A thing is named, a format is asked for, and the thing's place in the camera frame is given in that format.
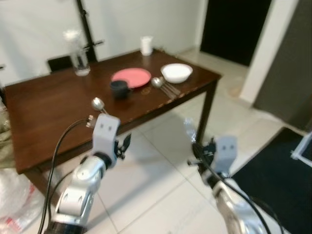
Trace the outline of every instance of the table leg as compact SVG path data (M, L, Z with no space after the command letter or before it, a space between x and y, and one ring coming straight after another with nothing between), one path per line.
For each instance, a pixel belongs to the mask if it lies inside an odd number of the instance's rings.
M201 112L201 117L200 117L199 126L197 130L197 135L196 135L196 142L200 144L203 143L202 141L205 136L205 130L207 127L208 117L209 117L211 105L213 103L214 96L215 96L216 85L217 85L217 82L214 83L214 87L211 90L206 92L205 101L204 101L203 109Z
M38 168L31 169L24 173L25 176L34 184L34 186L45 196L47 191L48 179L43 175L41 170ZM55 192L51 203L56 206L59 201L59 193Z

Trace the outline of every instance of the white bowl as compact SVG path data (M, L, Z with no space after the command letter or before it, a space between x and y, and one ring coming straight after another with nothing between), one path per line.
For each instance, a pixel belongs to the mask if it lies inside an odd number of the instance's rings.
M182 83L187 80L193 69L186 64L172 63L161 68L161 73L166 81L174 84Z

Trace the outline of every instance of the white cup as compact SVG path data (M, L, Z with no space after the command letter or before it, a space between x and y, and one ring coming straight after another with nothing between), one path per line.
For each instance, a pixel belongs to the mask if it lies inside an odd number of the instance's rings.
M153 52L153 47L152 47L152 36L144 36L141 37L141 53L144 56L149 56Z

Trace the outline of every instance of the black cable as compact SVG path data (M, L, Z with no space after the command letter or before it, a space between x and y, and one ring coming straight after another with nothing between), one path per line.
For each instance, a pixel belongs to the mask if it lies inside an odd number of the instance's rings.
M72 123L62 134L62 136L59 138L58 143L55 147L54 153L53 153L53 157L52 157L52 162L51 162L51 170L50 170L50 174L49 174L49 178L48 178L48 184L47 184L47 191L45 194L45 199L44 199L44 205L43 205L43 211L42 211L42 216L41 216L41 222L40 222L40 227L38 230L38 234L42 233L43 230L43 226L44 226L44 221L45 221L45 215L47 212L47 206L48 206L48 200L49 200L49 194L50 194L50 187L51 187L51 181L52 181L52 175L54 172L54 168L55 168L55 158L56 155L58 154L59 151L59 147L60 144L62 143L64 137L77 125L82 124L82 123L87 123L88 119L84 118L84 119L80 119L74 123Z
M281 233L284 234L284 228L282 226L281 221L279 220L277 214L273 211L273 209L271 208L271 206L269 206L267 203L265 203L264 201L262 201L261 199L254 197L254 196L250 196L250 199L255 202L255 203L261 203L261 205L263 205L265 208L267 208L273 215L273 218L275 219L275 221L277 222L277 224L279 225L279 228L281 229Z
M196 154L202 155L202 153L201 153L198 149L196 149L195 147L194 147L194 150L197 151ZM226 186L228 186L230 189L232 189L234 192L236 192L238 195L240 195L240 196L251 206L251 208L255 211L255 213L256 213L256 214L258 215L258 217L260 218L260 220L261 220L261 222L262 222L262 224L263 224L265 230L267 231L267 234L271 234L271 231L270 231L270 229L269 229L269 227L268 227L266 221L264 220L263 216L261 215L261 213L259 212L259 210L257 209L257 207L253 204L253 202L250 201L249 198L247 198L244 194L242 194L240 191L238 191L238 190L237 190L236 188L234 188L232 185L230 185L229 183L227 183L227 182L225 181L224 178L222 178L221 176L219 176L219 175L210 167L209 162L206 160L205 157L201 157L201 159L202 159L202 163L204 164L204 166L208 168L208 170L214 175L214 177L216 177L217 179L221 180Z
M52 197L55 193L55 191L57 190L58 186L62 183L62 181L67 177L69 176L74 170L70 171L69 173L67 173L66 175L64 175L58 182L57 184L55 185L53 191L51 192L51 195L49 196L49 200L48 200L48 214L49 214L49 223L51 222L51 217L52 217L52 213L51 213L51 200L52 200Z

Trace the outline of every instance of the white plastic bag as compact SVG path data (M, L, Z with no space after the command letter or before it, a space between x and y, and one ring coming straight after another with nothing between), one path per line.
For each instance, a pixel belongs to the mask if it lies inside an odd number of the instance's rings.
M15 169L0 170L0 233L18 234L41 213L43 195Z

